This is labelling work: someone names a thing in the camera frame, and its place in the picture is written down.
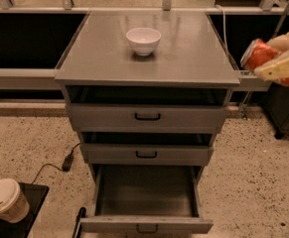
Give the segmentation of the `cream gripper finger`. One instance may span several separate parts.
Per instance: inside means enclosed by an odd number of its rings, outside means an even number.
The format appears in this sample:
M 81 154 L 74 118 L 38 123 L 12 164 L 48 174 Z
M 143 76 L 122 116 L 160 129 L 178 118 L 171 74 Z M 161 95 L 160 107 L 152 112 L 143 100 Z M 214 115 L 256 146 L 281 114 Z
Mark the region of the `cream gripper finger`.
M 267 42 L 267 45 L 282 53 L 289 50 L 289 32 L 285 35 L 280 35 Z
M 264 81 L 289 78 L 289 50 L 276 59 L 257 67 L 254 70 L 254 74 Z

